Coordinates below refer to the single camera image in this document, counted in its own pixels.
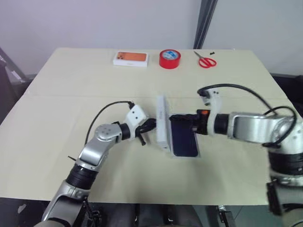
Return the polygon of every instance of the scissors handle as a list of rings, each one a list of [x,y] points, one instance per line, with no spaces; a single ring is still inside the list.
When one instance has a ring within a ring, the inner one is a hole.
[[[199,65],[200,65],[202,68],[207,69],[207,68],[216,66],[216,65],[217,65],[217,62],[216,62],[214,59],[211,59],[211,58],[200,58],[200,59],[199,59]]]

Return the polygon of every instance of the smartphone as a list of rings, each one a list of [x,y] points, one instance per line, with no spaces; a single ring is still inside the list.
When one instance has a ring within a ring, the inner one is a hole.
[[[196,135],[191,123],[186,121],[172,121],[170,123],[173,154],[177,157],[198,157]]]

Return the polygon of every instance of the robotic arm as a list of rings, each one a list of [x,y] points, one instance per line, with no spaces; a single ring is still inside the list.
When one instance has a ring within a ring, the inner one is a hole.
[[[282,216],[285,226],[303,223],[303,124],[297,122],[296,114],[291,108],[271,108],[255,92],[270,108],[268,112],[222,114],[217,87],[236,87],[251,91],[231,84],[202,88],[198,94],[204,104],[210,106],[210,110],[197,110],[197,114],[173,115],[170,120],[189,121],[198,134],[223,134],[232,140],[260,143],[267,147],[271,178],[271,182],[267,183],[270,211]],[[282,108],[289,109],[293,116],[278,115],[275,112]]]
[[[108,156],[109,150],[122,140],[134,139],[140,133],[155,128],[155,119],[147,119],[140,106],[135,105],[123,124],[103,124],[96,128],[94,137],[84,146],[70,174],[46,208],[42,222],[36,227],[70,227],[80,217],[83,203]]]

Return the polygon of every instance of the red scissors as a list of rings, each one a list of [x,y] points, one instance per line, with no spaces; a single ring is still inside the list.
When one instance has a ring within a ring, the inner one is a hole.
[[[217,65],[217,62],[214,59],[211,58],[204,58],[202,57],[200,54],[198,54],[196,51],[194,51],[195,54],[199,57],[199,65],[202,68],[210,68],[210,67],[214,67]]]

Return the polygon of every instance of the beige table surface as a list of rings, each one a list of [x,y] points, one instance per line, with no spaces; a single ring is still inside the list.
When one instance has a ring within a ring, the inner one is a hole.
[[[158,64],[160,51],[149,52],[145,69],[113,66],[115,50],[58,49],[0,126],[0,197],[50,200],[73,166],[68,155],[80,153],[87,128],[100,108],[133,100],[151,116],[156,96],[165,94],[172,113],[205,108],[196,90],[214,83],[248,86],[273,105],[291,105],[251,51],[215,50],[218,66],[202,69],[192,50],[180,50],[175,70]],[[210,51],[199,50],[208,55]],[[221,89],[222,113],[262,113],[255,97]],[[122,121],[127,105],[102,113],[95,127]],[[268,160],[258,144],[223,135],[198,137],[200,158],[172,158],[155,143],[138,140],[115,145],[92,187],[90,201],[172,204],[267,204]]]

